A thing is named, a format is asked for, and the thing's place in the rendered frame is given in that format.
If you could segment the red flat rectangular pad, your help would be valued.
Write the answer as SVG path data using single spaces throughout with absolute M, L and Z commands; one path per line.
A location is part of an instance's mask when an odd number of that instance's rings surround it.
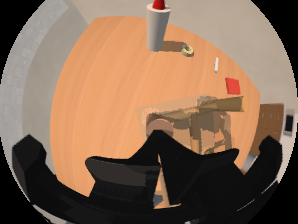
M 241 94 L 239 80 L 232 78 L 225 78 L 227 94 Z

